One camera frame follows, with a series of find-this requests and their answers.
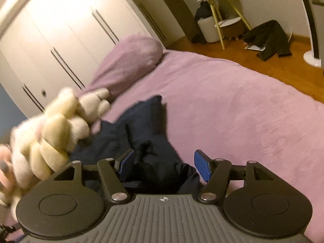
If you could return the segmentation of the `white cylindrical bin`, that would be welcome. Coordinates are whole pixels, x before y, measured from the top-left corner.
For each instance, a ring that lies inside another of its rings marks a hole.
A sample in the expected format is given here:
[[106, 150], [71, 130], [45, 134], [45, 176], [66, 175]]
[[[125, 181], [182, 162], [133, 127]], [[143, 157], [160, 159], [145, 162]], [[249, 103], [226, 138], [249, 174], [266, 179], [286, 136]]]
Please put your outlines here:
[[220, 41], [217, 28], [215, 27], [215, 21], [213, 16], [208, 18], [200, 18], [198, 20], [198, 25], [201, 32], [208, 43], [215, 43]]

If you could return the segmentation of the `pink plush toy grey horns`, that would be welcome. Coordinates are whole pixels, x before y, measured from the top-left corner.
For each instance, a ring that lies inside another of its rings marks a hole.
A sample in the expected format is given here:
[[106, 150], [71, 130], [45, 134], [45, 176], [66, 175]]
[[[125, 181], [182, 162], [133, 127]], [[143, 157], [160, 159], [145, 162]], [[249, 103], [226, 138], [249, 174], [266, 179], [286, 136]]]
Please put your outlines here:
[[1, 144], [1, 192], [10, 194], [15, 187], [15, 176], [12, 165], [12, 150], [8, 145]]

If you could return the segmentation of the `white round side table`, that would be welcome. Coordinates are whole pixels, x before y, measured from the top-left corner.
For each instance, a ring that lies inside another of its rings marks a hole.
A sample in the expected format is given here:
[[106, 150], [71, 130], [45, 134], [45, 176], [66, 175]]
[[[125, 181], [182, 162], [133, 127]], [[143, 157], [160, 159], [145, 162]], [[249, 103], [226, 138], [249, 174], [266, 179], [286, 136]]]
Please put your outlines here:
[[207, 2], [209, 8], [211, 9], [214, 27], [218, 33], [221, 48], [223, 50], [226, 49], [224, 44], [225, 39], [230, 39], [230, 37], [238, 39], [238, 37], [241, 35], [238, 34], [234, 36], [226, 36], [224, 28], [235, 25], [237, 22], [241, 22], [244, 25], [244, 31], [250, 31], [252, 29], [251, 25], [248, 23], [248, 20], [245, 18], [234, 0], [197, 0], [197, 3], [201, 2]]

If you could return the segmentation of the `pink fleece bed blanket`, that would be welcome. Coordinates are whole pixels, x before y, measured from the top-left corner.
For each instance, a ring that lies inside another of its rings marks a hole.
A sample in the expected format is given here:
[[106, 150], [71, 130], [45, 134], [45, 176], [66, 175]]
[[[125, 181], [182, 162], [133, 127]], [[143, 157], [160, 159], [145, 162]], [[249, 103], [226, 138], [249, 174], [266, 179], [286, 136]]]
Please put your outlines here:
[[163, 50], [157, 67], [93, 124], [155, 95], [165, 135], [194, 165], [215, 161], [192, 194], [127, 192], [114, 158], [71, 160], [13, 208], [24, 242], [323, 242], [323, 104], [229, 60]]

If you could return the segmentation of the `white floor lamp base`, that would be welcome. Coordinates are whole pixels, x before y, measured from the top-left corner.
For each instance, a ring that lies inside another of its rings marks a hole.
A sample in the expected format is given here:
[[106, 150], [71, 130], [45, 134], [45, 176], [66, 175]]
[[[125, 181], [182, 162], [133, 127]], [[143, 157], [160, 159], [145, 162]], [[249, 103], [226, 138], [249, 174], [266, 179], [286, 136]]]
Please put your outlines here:
[[321, 68], [323, 69], [321, 59], [315, 58], [313, 51], [309, 50], [304, 53], [303, 58], [305, 62], [313, 67]]

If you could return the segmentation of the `black clothes on floor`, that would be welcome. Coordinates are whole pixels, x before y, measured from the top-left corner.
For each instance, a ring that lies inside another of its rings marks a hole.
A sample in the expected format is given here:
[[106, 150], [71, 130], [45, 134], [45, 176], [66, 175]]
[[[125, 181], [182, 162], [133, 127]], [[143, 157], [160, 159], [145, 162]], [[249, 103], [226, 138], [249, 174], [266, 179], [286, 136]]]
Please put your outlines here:
[[243, 36], [243, 40], [248, 45], [265, 47], [257, 54], [264, 62], [275, 54], [279, 57], [292, 55], [286, 33], [276, 20], [267, 21], [251, 29]]

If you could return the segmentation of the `pink pillow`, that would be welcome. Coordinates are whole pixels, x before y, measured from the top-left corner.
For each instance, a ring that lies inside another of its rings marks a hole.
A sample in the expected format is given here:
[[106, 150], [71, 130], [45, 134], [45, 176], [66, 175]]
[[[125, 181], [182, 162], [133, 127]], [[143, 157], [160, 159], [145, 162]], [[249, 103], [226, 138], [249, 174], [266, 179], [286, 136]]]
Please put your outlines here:
[[116, 99], [157, 67], [163, 50], [163, 45], [153, 37], [126, 37], [103, 59], [90, 83], [77, 96], [106, 88], [110, 92], [109, 99]]

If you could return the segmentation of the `yellow flower plush cushion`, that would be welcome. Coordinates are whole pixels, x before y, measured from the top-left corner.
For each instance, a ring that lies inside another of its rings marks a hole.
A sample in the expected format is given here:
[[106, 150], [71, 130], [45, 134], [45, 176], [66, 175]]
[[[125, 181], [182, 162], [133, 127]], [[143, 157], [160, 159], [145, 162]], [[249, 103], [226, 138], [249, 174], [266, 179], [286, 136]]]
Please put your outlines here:
[[70, 140], [70, 119], [79, 101], [72, 88], [63, 88], [35, 121], [35, 131], [24, 140], [19, 151], [29, 161], [32, 173], [47, 179], [68, 161], [66, 147]]

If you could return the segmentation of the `dark navy garment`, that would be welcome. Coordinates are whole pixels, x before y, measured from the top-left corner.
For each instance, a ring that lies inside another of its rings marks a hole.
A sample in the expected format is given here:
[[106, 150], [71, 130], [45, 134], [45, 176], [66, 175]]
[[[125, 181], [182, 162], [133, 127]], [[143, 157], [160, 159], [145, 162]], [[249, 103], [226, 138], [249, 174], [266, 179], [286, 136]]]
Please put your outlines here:
[[102, 121], [97, 134], [79, 141], [71, 160], [95, 165], [101, 159], [117, 159], [132, 149], [134, 163], [119, 175], [128, 193], [197, 196], [200, 176], [169, 143], [161, 100], [160, 95], [155, 95], [134, 104], [112, 124]]

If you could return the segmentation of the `white plush bunny toy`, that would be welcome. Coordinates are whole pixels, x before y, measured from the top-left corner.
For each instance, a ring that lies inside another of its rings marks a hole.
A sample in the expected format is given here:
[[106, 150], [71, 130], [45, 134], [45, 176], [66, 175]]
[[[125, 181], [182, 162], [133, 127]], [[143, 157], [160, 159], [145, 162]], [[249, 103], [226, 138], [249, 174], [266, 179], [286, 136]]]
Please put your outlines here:
[[[77, 97], [79, 106], [76, 114], [69, 120], [71, 123], [71, 134], [66, 151], [68, 154], [73, 152], [78, 141], [90, 136], [90, 126], [97, 119], [102, 117], [110, 108], [108, 97], [110, 92], [106, 88], [100, 88], [93, 92], [86, 93]], [[15, 187], [10, 194], [1, 192], [1, 205], [15, 208], [21, 197], [30, 190], [38, 179], [31, 171], [29, 161], [19, 151], [20, 146], [31, 133], [35, 131], [35, 121], [42, 113], [30, 119], [22, 121], [18, 126], [13, 127], [8, 145], [12, 150], [12, 165], [15, 176]]]

